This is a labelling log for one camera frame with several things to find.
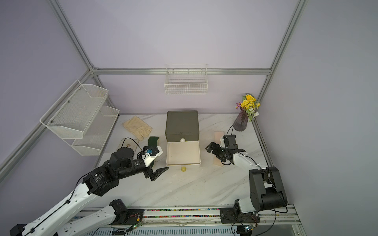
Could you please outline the pink sponge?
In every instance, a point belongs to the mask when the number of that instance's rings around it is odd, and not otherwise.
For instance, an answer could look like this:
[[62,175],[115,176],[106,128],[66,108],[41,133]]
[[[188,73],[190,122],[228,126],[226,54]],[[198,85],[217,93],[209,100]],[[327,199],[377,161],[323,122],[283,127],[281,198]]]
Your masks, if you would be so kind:
[[221,141],[222,141],[224,135],[225,135],[225,133],[223,131],[215,131],[214,132],[215,143],[221,145]]
[[214,156],[213,165],[221,167],[221,166],[223,166],[223,163],[216,156]]

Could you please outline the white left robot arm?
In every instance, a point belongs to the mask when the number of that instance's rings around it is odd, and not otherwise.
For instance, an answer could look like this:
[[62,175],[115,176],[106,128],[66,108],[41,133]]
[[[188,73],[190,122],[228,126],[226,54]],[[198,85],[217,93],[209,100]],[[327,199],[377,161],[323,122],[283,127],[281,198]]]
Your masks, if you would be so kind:
[[146,146],[141,154],[134,158],[132,149],[118,149],[103,165],[80,178],[74,190],[58,204],[29,224],[17,224],[10,230],[10,235],[76,236],[113,222],[127,222],[130,213],[120,199],[113,200],[108,206],[90,216],[76,221],[72,221],[72,218],[89,203],[117,187],[121,179],[143,173],[145,178],[155,181],[167,171],[166,167],[156,171],[151,167],[155,158],[162,153],[160,146]]

